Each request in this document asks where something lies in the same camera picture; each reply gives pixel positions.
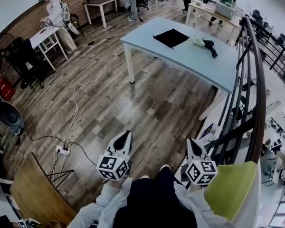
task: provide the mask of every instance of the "brick wall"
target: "brick wall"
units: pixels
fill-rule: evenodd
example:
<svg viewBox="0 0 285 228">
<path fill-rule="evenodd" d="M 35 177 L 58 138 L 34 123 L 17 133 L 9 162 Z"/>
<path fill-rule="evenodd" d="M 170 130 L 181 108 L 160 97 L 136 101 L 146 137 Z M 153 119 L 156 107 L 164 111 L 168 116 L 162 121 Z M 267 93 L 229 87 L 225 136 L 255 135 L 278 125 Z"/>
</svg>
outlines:
<svg viewBox="0 0 285 228">
<path fill-rule="evenodd" d="M 70 6 L 70 12 L 76 14 L 79 17 L 79 23 L 81 25 L 87 23 L 86 13 L 85 9 L 83 7 L 83 2 L 85 0 L 62 0 L 63 2 L 66 2 Z M 44 18 L 48 15 L 46 4 L 43 4 L 42 6 L 35 6 L 36 8 L 31 9 L 30 13 L 28 13 L 26 16 L 21 16 L 23 18 L 18 19 L 15 24 L 12 25 L 12 27 L 5 32 L 8 32 L 12 34 L 15 38 L 16 37 L 22 37 L 24 39 L 32 37 L 35 33 L 37 33 L 40 30 L 40 19 Z M 104 12 L 109 12 L 114 8 L 113 3 L 108 3 L 104 5 Z M 100 11 L 98 7 L 92 7 L 89 6 L 89 13 L 91 19 L 94 19 L 98 16 L 100 16 Z M 6 77 L 11 83 L 14 83 L 18 75 L 17 73 L 10 68 L 8 71 L 6 71 L 3 74 L 0 74 L 0 78 L 4 76 Z"/>
</svg>

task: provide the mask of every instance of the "red container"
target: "red container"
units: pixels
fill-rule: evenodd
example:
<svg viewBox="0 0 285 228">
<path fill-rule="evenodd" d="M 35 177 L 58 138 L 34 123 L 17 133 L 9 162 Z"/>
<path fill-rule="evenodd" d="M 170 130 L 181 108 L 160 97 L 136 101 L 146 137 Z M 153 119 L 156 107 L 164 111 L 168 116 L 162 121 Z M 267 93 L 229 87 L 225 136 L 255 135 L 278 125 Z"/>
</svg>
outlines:
<svg viewBox="0 0 285 228">
<path fill-rule="evenodd" d="M 10 101 L 10 99 L 15 94 L 15 89 L 11 83 L 6 78 L 0 79 L 0 95 L 5 101 Z"/>
</svg>

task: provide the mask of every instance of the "railing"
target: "railing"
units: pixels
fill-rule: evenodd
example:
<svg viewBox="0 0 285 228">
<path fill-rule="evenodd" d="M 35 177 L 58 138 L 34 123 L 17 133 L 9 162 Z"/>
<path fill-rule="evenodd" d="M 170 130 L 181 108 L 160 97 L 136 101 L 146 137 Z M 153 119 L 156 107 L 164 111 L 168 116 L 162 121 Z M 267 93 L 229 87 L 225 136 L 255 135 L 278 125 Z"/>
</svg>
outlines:
<svg viewBox="0 0 285 228">
<path fill-rule="evenodd" d="M 264 66 L 267 65 L 281 78 L 285 84 L 285 46 L 265 26 L 261 26 L 252 18 L 251 24 L 254 27 L 256 39 L 262 53 Z"/>
<path fill-rule="evenodd" d="M 228 95 L 219 120 L 221 125 L 226 109 L 227 114 L 222 131 L 218 139 L 210 142 L 206 149 L 213 148 L 212 160 L 217 164 L 233 164 L 236 160 L 244 133 L 253 129 L 245 161 L 258 162 L 265 129 L 266 116 L 266 88 L 262 65 L 261 51 L 249 17 L 243 17 L 242 29 L 237 38 L 238 62 L 236 64 L 236 78 L 232 95 Z M 256 77 L 256 106 L 248 111 L 251 84 L 251 57 L 255 62 Z"/>
</svg>

